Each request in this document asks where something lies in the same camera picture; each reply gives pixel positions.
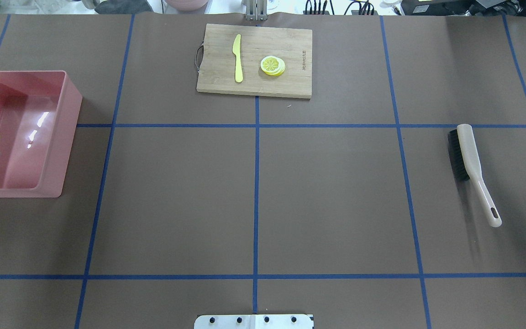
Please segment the cutting board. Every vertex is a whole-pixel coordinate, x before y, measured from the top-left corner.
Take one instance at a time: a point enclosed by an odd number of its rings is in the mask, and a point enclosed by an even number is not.
[[[232,43],[241,35],[243,81],[234,81]],[[265,74],[261,60],[277,56],[285,62],[279,77]],[[198,72],[199,92],[311,98],[311,30],[207,24],[204,56]]]

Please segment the pink plastic container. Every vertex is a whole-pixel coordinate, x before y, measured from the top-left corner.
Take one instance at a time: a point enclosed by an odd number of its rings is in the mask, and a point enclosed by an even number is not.
[[[81,102],[65,71],[0,71],[0,198],[60,196]]]

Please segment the brush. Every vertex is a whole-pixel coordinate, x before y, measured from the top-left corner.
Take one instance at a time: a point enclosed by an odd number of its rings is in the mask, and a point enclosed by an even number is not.
[[[482,179],[482,167],[474,140],[472,126],[467,124],[458,125],[457,129],[450,131],[447,139],[450,145],[450,158],[452,161],[453,174],[459,181],[472,179],[478,198],[484,208],[484,216],[491,227],[499,227],[503,223],[499,212],[492,201],[490,193]]]

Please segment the yellow knife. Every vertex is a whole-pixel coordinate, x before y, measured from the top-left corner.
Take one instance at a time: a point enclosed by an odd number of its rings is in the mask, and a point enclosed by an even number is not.
[[[234,81],[240,83],[242,82],[241,35],[237,35],[237,37],[234,38],[234,43],[232,44],[232,53],[236,58],[234,63]]]

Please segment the lemon slice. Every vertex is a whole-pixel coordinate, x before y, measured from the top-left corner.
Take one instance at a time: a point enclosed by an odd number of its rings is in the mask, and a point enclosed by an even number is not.
[[[267,56],[261,60],[261,70],[267,75],[278,77],[285,71],[285,62],[275,56]]]

